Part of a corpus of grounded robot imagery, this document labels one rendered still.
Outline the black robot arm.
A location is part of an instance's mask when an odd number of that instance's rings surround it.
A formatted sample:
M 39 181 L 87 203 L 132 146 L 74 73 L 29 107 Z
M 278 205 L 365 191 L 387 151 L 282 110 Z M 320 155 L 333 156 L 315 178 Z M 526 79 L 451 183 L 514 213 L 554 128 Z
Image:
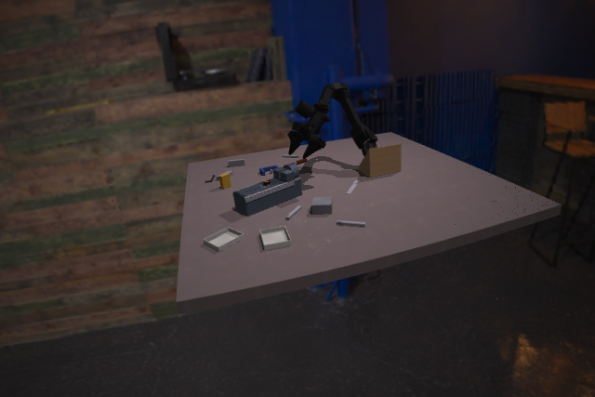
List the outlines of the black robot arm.
M 355 111 L 350 101 L 350 90 L 345 83 L 334 83 L 327 84 L 324 89 L 322 96 L 313 107 L 310 106 L 304 99 L 301 100 L 299 105 L 295 108 L 295 112 L 298 112 L 306 119 L 311 117 L 310 121 L 317 123 L 320 127 L 324 124 L 324 121 L 331 121 L 330 116 L 326 116 L 330 112 L 330 99 L 335 99 L 340 102 L 344 113 L 346 114 L 351 131 L 350 134 L 353 141 L 357 145 L 358 149 L 362 149 L 362 153 L 365 156 L 369 149 L 376 148 L 377 137 L 368 129 L 367 126 L 363 125 L 357 112 Z M 311 133 L 312 125 L 308 122 L 300 123 L 294 122 L 292 126 L 293 130 L 306 133 L 308 136 Z M 366 142 L 365 142 L 366 141 Z

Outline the blue c-clamp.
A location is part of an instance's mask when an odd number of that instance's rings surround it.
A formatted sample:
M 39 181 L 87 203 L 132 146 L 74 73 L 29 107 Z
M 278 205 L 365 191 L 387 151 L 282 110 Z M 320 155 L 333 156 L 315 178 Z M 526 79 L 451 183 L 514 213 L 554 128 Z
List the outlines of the blue c-clamp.
M 272 173 L 273 169 L 278 168 L 278 167 L 279 166 L 277 166 L 277 165 L 262 167 L 259 169 L 259 172 L 261 173 L 262 176 L 265 176 L 265 172 L 270 171 Z

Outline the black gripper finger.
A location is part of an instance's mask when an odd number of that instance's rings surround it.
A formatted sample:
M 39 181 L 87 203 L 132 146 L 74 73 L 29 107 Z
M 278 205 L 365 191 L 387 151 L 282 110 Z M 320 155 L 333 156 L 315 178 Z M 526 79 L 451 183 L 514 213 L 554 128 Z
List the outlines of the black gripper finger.
M 293 137 L 290 137 L 290 148 L 289 148 L 289 155 L 291 155 L 301 144 L 295 140 Z
M 314 152 L 317 152 L 318 150 L 321 150 L 321 148 L 313 140 L 309 140 L 309 145 L 308 145 L 306 151 L 304 152 L 302 158 L 305 159 L 308 156 L 310 156 L 311 154 L 313 154 Z

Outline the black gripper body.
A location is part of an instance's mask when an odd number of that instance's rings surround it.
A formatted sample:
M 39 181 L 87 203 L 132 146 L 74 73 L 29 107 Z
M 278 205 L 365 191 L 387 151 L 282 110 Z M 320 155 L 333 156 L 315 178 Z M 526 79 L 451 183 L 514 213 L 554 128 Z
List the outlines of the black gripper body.
M 297 140 L 299 143 L 301 143 L 303 140 L 309 141 L 309 140 L 313 140 L 320 148 L 324 148 L 326 145 L 325 140 L 317 135 L 318 133 L 321 133 L 322 131 L 320 130 L 321 127 L 313 122 L 313 121 L 309 121 L 310 125 L 312 125 L 312 129 L 311 129 L 311 133 L 307 136 L 306 133 L 300 132 L 301 135 L 298 134 L 297 131 L 289 131 L 289 133 L 287 134 L 287 136 L 293 137 L 295 140 Z

